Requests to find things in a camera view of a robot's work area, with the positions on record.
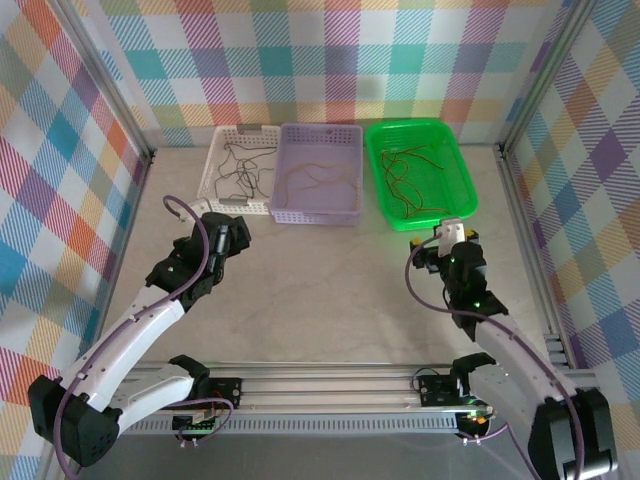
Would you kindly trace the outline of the green plastic basket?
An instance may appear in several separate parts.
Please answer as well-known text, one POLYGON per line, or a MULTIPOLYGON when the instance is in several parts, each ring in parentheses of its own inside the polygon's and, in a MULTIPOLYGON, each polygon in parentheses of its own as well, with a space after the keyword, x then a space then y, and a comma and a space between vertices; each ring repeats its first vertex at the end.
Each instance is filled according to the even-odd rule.
POLYGON ((399 232, 466 219, 478 208, 471 174, 452 129, 434 118, 384 121, 365 132, 380 211, 399 232))

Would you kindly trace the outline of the white plastic basket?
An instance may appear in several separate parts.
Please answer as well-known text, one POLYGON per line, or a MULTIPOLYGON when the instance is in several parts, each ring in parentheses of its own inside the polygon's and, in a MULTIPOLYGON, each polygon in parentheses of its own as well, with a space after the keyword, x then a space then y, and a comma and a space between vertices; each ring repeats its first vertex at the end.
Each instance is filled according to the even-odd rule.
POLYGON ((227 215, 269 215, 279 139, 277 126, 217 127, 196 199, 227 215))

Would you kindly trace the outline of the purple plastic basket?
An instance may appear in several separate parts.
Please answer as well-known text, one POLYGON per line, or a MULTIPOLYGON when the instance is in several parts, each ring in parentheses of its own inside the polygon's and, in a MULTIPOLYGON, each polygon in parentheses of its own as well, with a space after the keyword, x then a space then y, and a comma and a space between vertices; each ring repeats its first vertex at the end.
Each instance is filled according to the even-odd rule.
POLYGON ((357 125, 281 126, 269 208, 279 224, 355 226, 363 194, 357 125))

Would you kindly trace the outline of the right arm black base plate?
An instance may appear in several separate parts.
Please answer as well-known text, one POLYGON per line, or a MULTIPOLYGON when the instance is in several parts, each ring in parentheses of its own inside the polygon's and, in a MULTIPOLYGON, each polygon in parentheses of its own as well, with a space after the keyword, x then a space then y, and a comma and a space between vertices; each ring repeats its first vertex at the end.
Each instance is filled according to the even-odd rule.
POLYGON ((413 380, 422 407, 470 405, 474 398, 465 395, 459 379, 454 375, 419 375, 413 380))

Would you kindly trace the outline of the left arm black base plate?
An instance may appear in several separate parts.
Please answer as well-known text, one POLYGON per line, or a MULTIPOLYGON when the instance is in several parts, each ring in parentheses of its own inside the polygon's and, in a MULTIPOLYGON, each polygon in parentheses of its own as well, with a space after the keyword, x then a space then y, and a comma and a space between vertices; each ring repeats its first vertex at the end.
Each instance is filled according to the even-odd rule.
POLYGON ((239 377, 209 377, 197 382, 192 399, 224 398, 233 404, 240 405, 243 380, 239 377))

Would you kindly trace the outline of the aluminium frame post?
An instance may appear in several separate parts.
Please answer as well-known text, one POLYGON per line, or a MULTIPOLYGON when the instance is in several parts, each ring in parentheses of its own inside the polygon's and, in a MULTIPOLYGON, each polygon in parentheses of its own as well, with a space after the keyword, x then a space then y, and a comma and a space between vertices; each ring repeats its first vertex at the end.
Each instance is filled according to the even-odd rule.
POLYGON ((116 81, 110 74, 99 50, 77 14, 70 0, 46 0, 63 30, 70 37, 71 43, 79 52, 81 60, 90 76, 104 95, 107 104, 120 122, 128 138, 146 165, 152 164, 156 149, 144 137, 134 114, 129 109, 116 81))
POLYGON ((508 159, 557 75, 598 0, 552 0, 525 55, 525 73, 497 137, 496 150, 508 159))

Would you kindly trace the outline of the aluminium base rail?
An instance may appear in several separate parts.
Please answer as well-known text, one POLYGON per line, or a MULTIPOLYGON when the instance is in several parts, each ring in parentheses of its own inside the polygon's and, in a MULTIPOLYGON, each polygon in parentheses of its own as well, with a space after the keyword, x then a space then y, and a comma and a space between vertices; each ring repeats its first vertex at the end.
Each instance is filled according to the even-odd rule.
MULTIPOLYGON (((410 385, 421 367, 433 367, 440 374, 447 364, 398 365, 356 363, 215 363, 209 377, 239 377, 243 380, 242 414, 369 414, 418 411, 418 393, 410 385)), ((540 368, 525 372, 520 367, 503 369, 494 364, 475 369, 470 375, 471 394, 489 409, 510 411, 525 417, 534 415, 548 399, 564 401, 579 391, 597 385, 586 370, 540 368)), ((198 400, 210 407, 213 398, 198 400)), ((469 407, 430 407, 444 412, 468 412, 469 407)))

